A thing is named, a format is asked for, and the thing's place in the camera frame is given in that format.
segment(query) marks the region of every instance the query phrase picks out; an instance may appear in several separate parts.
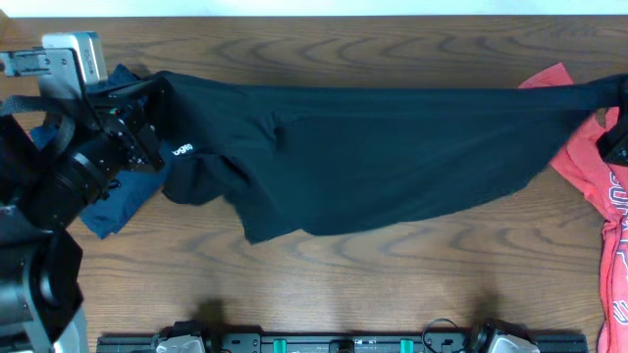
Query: red cloth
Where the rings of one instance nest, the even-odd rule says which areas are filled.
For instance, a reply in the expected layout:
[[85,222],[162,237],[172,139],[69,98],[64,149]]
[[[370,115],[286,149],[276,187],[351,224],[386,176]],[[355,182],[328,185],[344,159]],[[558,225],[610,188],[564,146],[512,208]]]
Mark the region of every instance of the red cloth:
[[[542,71],[523,82],[520,88],[572,84],[562,64]],[[605,127],[591,116],[571,136],[551,161],[551,166],[591,202],[606,222],[602,228],[600,296],[605,321],[598,351],[628,352],[628,168],[605,163],[596,141],[617,124],[618,108],[606,112]]]

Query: t-shirt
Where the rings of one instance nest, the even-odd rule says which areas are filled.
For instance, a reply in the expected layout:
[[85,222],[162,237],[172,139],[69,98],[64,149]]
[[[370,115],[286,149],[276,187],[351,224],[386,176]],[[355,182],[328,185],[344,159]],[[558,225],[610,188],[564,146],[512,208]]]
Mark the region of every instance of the t-shirt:
[[162,72],[164,192],[235,205],[251,242],[418,221],[524,187],[627,76],[533,89],[249,86]]

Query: white background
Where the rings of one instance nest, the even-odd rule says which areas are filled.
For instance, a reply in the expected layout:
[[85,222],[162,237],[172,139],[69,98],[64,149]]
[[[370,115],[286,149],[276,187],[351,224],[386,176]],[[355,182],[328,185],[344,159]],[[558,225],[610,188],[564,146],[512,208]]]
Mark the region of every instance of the white background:
[[9,17],[627,15],[628,0],[0,0]]

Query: wire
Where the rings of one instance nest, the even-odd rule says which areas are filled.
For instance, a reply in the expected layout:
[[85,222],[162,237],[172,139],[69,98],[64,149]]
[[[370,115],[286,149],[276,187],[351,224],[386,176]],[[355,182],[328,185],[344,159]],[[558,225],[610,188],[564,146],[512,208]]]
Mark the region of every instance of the wire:
[[[455,328],[456,328],[457,330],[462,331],[462,329],[460,329],[460,328],[458,327],[458,325],[456,325],[456,324],[455,324],[455,322],[453,322],[453,321],[452,321],[452,320],[450,320],[450,319],[446,319],[446,318],[439,318],[439,319],[436,319],[436,320],[432,321],[431,323],[429,323],[429,324],[425,327],[425,329],[423,329],[423,333],[421,333],[421,343],[423,344],[423,353],[427,353],[427,352],[425,351],[425,348],[429,349],[432,353],[443,353],[443,351],[441,351],[441,352],[437,352],[437,351],[435,351],[435,350],[432,348],[432,344],[431,344],[431,343],[430,343],[430,344],[428,344],[428,343],[425,341],[425,335],[426,335],[426,333],[428,332],[428,330],[430,330],[430,328],[431,328],[434,324],[438,324],[438,323],[450,323],[450,324],[454,325],[454,326],[455,326]],[[456,351],[452,351],[451,353],[460,353],[460,352],[462,352],[462,351],[464,351],[464,343],[462,344],[462,348],[460,348],[460,349],[458,349],[458,350],[456,350]]]

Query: black cable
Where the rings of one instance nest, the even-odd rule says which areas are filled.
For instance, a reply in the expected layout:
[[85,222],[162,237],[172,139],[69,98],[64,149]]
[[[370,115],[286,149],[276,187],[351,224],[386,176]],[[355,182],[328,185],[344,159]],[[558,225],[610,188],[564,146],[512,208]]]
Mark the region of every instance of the black cable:
[[[437,324],[437,323],[450,323],[450,324],[454,325],[456,329],[458,329],[459,331],[462,331],[462,329],[460,329],[460,328],[458,327],[458,325],[456,325],[456,324],[455,324],[455,322],[453,322],[453,321],[452,321],[452,320],[450,320],[450,319],[446,319],[446,318],[439,318],[439,319],[436,319],[436,320],[432,321],[431,323],[429,323],[429,324],[425,327],[425,329],[423,329],[423,332],[421,333],[421,343],[423,344],[423,353],[426,353],[425,348],[429,349],[432,353],[443,353],[443,352],[437,352],[437,351],[435,351],[435,350],[431,347],[431,346],[432,346],[432,344],[428,344],[428,343],[425,341],[425,334],[428,332],[428,330],[430,330],[430,328],[431,328],[434,324]],[[452,351],[451,353],[460,353],[460,352],[462,352],[462,351],[464,351],[464,343],[462,344],[462,348],[460,348],[460,349],[458,349],[458,350],[456,350],[456,351]]]

